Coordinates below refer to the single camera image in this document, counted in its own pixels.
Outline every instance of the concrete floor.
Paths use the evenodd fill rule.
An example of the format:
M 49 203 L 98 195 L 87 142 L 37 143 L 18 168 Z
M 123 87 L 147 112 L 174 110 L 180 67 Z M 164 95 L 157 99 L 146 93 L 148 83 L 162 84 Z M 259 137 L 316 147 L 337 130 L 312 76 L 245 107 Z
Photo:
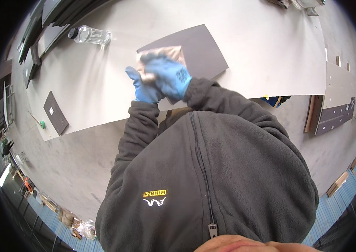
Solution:
M 316 10 L 320 15 L 328 61 L 336 63 L 335 56 L 340 55 L 356 74 L 356 32 L 352 24 L 333 1 Z M 24 22 L 20 27 L 9 58 L 18 59 L 16 47 L 26 25 Z M 57 204 L 82 219 L 95 220 L 105 196 L 125 120 L 44 142 L 27 112 L 30 105 L 22 80 L 22 67 L 14 63 L 15 123 L 9 129 L 9 138 L 15 142 L 13 151 L 24 151 L 28 157 L 23 172 Z M 323 195 L 356 156 L 356 119 L 314 137 L 304 133 L 309 96 L 292 96 L 280 108 L 272 108 L 260 99 L 254 100 L 276 115 L 286 128 L 290 139 L 303 154 L 319 194 Z

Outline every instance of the white table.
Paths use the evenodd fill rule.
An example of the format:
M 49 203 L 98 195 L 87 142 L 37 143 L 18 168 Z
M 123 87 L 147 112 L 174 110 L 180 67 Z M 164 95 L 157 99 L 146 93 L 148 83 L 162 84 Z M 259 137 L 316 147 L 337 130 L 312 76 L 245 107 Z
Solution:
M 44 140 L 58 135 L 44 102 L 50 91 L 69 122 L 64 134 L 129 117 L 134 86 L 124 69 L 136 66 L 136 50 L 156 39 L 205 24 L 229 68 L 216 79 L 247 98 L 324 94 L 325 45 L 317 17 L 263 0 L 123 0 L 107 3 L 80 21 L 109 30 L 106 48 L 62 38 L 42 59 L 27 94 L 32 113 L 44 120 Z M 171 106 L 165 99 L 161 111 Z

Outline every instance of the sleeve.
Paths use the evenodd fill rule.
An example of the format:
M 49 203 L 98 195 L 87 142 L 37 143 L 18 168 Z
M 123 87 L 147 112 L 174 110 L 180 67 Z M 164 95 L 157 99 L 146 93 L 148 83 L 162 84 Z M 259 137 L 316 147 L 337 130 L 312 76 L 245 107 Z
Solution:
M 186 90 L 183 101 L 193 110 L 235 114 L 278 138 L 281 138 L 282 135 L 289 138 L 276 116 L 259 104 L 246 99 L 241 94 L 222 88 L 215 81 L 193 78 Z
M 157 136 L 157 116 L 160 114 L 158 104 L 132 101 L 129 114 L 124 135 L 119 141 L 119 154 L 116 155 L 115 165 L 111 169 L 108 187 L 118 188 L 122 185 L 126 167 Z

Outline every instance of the plastic bag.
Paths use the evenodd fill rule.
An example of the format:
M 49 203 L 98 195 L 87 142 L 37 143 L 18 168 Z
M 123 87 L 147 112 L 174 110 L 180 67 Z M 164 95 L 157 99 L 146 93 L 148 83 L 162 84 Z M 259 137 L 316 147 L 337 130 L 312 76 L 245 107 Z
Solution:
M 94 221 L 82 221 L 76 230 L 85 238 L 89 240 L 95 239 L 95 226 Z

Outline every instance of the blue glove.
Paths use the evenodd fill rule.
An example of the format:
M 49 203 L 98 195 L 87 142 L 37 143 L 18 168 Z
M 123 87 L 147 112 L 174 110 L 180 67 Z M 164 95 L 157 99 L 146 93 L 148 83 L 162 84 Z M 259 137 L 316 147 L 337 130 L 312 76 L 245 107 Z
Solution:
M 174 102 L 184 97 L 192 79 L 184 65 L 164 54 L 143 55 L 140 60 L 145 64 L 146 73 L 155 74 L 155 84 L 166 97 Z
M 125 73 L 133 80 L 133 85 L 136 89 L 136 101 L 147 103 L 159 103 L 165 96 L 162 95 L 157 89 L 151 85 L 144 84 L 140 78 L 140 73 L 133 67 L 126 67 Z

